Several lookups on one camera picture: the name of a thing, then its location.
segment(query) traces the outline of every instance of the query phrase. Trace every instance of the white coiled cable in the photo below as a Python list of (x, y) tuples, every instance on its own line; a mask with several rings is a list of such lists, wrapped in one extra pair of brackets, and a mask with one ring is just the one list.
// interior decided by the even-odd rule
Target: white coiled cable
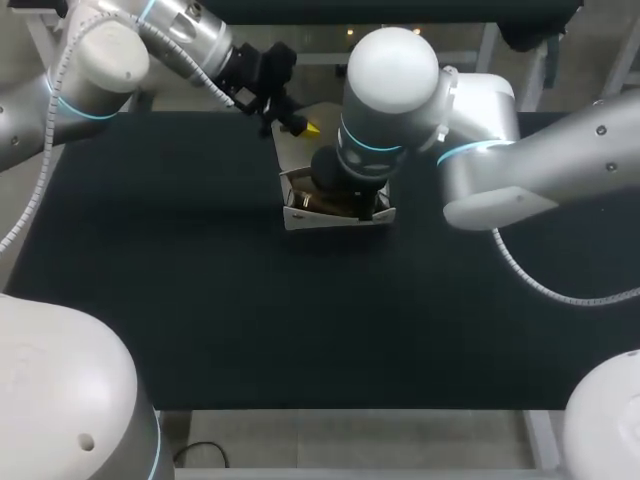
[(51, 157), (53, 154), (53, 141), (54, 141), (54, 132), (55, 132), (55, 121), (56, 115), (58, 112), (58, 103), (60, 98), (60, 93), (62, 91), (62, 80), (64, 75), (69, 67), (69, 62), (71, 60), (71, 55), (76, 47), (76, 45), (93, 29), (102, 25), (105, 22), (112, 21), (115, 19), (120, 19), (124, 21), (128, 26), (132, 28), (139, 27), (143, 30), (146, 30), (151, 35), (158, 37), (161, 41), (163, 41), (166, 46), (169, 48), (170, 53), (178, 54), (181, 59), (188, 64), (194, 71), (194, 76), (199, 78), (205, 87), (220, 100), (227, 107), (233, 107), (233, 100), (227, 96), (222, 90), (215, 86), (215, 84), (211, 81), (211, 79), (207, 76), (207, 74), (200, 68), (200, 66), (171, 38), (167, 37), (164, 33), (158, 30), (153, 25), (141, 20), (135, 15), (125, 14), (120, 12), (103, 12), (95, 17), (84, 22), (80, 31), (73, 37), (73, 39), (67, 44), (64, 52), (62, 53), (62, 59), (60, 64), (58, 65), (58, 70), (55, 74), (54, 81), (51, 84), (51, 96), (49, 100), (49, 108), (47, 110), (47, 120), (44, 134), (44, 149), (42, 156), (42, 167), (40, 169), (40, 173), (38, 175), (38, 180), (36, 182), (36, 186), (31, 194), (31, 198), (29, 199), (29, 203), (27, 207), (22, 212), (22, 215), (14, 225), (14, 227), (7, 233), (7, 235), (0, 241), (0, 259), (3, 254), (9, 248), (11, 243), (16, 239), (16, 237), (20, 234), (24, 226), (29, 221), (29, 218), (33, 214), (35, 208), (37, 207), (42, 194), (44, 193), (45, 183), (47, 181), (47, 175), (49, 173), (49, 166), (51, 164)]
[(566, 303), (568, 305), (573, 305), (576, 307), (604, 307), (606, 305), (613, 305), (640, 296), (640, 288), (634, 288), (633, 290), (628, 290), (626, 292), (602, 298), (574, 298), (567, 297), (566, 295), (561, 295), (537, 282), (527, 272), (525, 272), (520, 265), (518, 265), (518, 262), (514, 260), (513, 256), (509, 252), (509, 249), (505, 245), (504, 240), (502, 239), (502, 235), (500, 235), (500, 231), (498, 229), (493, 230), (492, 233), (493, 238), (496, 241), (496, 245), (498, 246), (498, 250), (500, 250), (500, 253), (505, 258), (509, 266), (513, 268), (516, 274), (531, 288), (537, 290), (545, 297), (555, 300), (556, 302)]

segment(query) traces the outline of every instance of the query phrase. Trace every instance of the floor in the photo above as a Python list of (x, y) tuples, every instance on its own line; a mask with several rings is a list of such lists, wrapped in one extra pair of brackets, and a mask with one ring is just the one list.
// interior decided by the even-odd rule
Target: floor
[[(540, 109), (572, 111), (597, 99), (621, 37), (639, 14), (640, 2), (636, 0), (587, 0), (562, 41), (558, 81), (553, 90), (544, 94)], [(0, 41), (0, 84), (26, 78), (38, 69), (37, 53), (28, 44), (24, 28), (16, 22), (9, 14), (0, 13), (1, 34), (14, 40)], [(440, 52), (473, 49), (482, 34), (481, 25), (422, 28), (423, 35)], [(369, 29), (356, 28), (354, 38)], [(237, 27), (236, 32), (238, 39), (259, 47), (284, 40), (304, 53), (343, 51), (353, 41), (346, 38), (345, 26)], [(23, 52), (16, 53), (16, 39), (26, 39)], [(530, 54), (514, 53), (500, 42), (490, 70), (507, 78), (518, 93), (530, 58)], [(157, 91), (157, 110), (215, 107), (204, 92), (186, 87), (159, 65), (154, 66), (147, 87)], [(340, 101), (342, 86), (331, 67), (299, 67), (291, 91), (303, 103)], [(0, 231), (7, 231), (21, 212), (38, 168), (36, 157), (0, 174)], [(17, 242), (0, 262), (0, 290), (19, 248)], [(554, 412), (553, 418), (559, 431), (562, 413)], [(167, 412), (163, 424), (175, 448), (187, 442), (215, 440), (227, 450), (233, 467), (529, 468), (533, 462), (524, 421), (518, 412)], [(189, 453), (185, 465), (222, 464), (218, 452), (202, 447)]]

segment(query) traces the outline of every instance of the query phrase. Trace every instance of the black table surface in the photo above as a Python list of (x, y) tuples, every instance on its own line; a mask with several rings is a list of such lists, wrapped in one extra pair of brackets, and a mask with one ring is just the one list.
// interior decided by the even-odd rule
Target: black table surface
[[(286, 232), (274, 145), (255, 131), (233, 114), (120, 115), (69, 145), (7, 293), (103, 320), (161, 409), (556, 409), (640, 345), (640, 301), (554, 303), (490, 234), (450, 228), (432, 164), (393, 182), (390, 228)], [(549, 287), (611, 294), (640, 283), (637, 199), (504, 236)]]
[[(56, 8), (64, 0), (9, 0), (13, 8)], [(235, 25), (523, 23), (566, 24), (582, 0), (203, 0)]]

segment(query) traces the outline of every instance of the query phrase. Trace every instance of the aluminum arm segment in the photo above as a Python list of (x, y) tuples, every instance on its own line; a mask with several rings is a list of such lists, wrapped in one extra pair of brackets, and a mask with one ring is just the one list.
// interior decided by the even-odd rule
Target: aluminum arm segment
[[(142, 28), (134, 32), (114, 19), (80, 42), (62, 85), (56, 144), (91, 137), (106, 128), (146, 75), (149, 54), (194, 85), (202, 84), (161, 36), (175, 42), (244, 113), (260, 115), (265, 125), (278, 119), (294, 135), (306, 129), (306, 119), (294, 114), (297, 104), (284, 89), (296, 63), (295, 53), (285, 45), (277, 44), (265, 54), (246, 44), (235, 48), (226, 24), (194, 1), (69, 3), (60, 49), (48, 71), (0, 92), (0, 172), (42, 151), (51, 85), (64, 48), (87, 20), (103, 12), (135, 15), (155, 33)], [(243, 89), (254, 94), (252, 102), (235, 98)]]
[(596, 102), (513, 144), (443, 157), (444, 213), (468, 230), (501, 228), (560, 205), (640, 185), (640, 91)]

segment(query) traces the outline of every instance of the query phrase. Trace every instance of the cardboard box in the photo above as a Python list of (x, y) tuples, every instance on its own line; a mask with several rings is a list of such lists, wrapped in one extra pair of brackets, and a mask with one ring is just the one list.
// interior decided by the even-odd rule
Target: cardboard box
[(284, 203), (282, 211), (287, 230), (365, 227), (389, 225), (395, 221), (396, 209), (391, 206), (388, 185), (378, 192), (378, 202), (383, 205), (383, 209), (375, 213), (369, 221), (363, 221), (357, 217), (329, 215), (294, 207), (292, 182), (302, 177), (309, 177), (313, 154), (321, 147), (335, 143), (341, 112), (342, 107), (332, 103), (319, 103), (302, 110), (300, 113), (320, 130), (319, 135), (310, 138), (295, 138), (288, 132), (283, 132), (278, 122), (273, 125), (273, 137), (282, 172), (280, 174)]

